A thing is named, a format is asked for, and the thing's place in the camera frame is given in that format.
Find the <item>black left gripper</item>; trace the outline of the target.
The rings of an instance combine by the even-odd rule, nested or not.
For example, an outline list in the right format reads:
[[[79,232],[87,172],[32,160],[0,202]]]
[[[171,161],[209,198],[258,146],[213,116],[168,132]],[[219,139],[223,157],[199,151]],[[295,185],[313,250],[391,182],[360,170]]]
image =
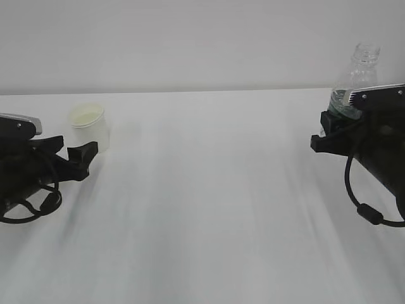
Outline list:
[[[18,184],[50,184],[52,182],[82,181],[89,176],[89,166],[98,154],[98,143],[67,148],[68,159],[58,156],[64,137],[53,136],[29,140],[28,148],[18,150],[21,157]]]

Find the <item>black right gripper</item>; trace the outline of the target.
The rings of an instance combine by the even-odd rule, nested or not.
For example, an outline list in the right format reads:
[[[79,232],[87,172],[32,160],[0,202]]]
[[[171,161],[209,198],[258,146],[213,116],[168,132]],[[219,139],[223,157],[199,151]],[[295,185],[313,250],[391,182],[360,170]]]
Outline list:
[[[321,112],[320,123],[320,136],[312,135],[310,143],[316,153],[348,156],[357,144],[366,140],[404,135],[404,113],[401,112],[369,112],[353,122],[327,110]]]

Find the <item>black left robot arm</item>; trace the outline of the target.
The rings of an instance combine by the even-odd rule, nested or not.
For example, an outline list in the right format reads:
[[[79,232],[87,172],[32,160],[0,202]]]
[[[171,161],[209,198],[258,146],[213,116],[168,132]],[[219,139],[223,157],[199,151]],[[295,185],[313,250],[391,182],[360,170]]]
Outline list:
[[[82,181],[98,154],[95,141],[58,152],[63,136],[38,140],[1,139],[1,222],[25,224],[55,212],[62,203],[60,184]]]

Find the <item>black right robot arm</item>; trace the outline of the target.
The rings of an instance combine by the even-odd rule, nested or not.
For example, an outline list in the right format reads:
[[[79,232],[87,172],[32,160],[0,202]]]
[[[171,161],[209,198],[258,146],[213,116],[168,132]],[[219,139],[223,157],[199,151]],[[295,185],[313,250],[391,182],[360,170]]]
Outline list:
[[[312,135],[311,148],[347,158],[344,183],[358,213],[374,225],[404,227],[404,221],[387,220],[370,205],[360,203],[350,183],[352,161],[357,160],[396,198],[398,212],[404,217],[404,111],[369,112],[359,120],[323,111],[320,123],[325,135]]]

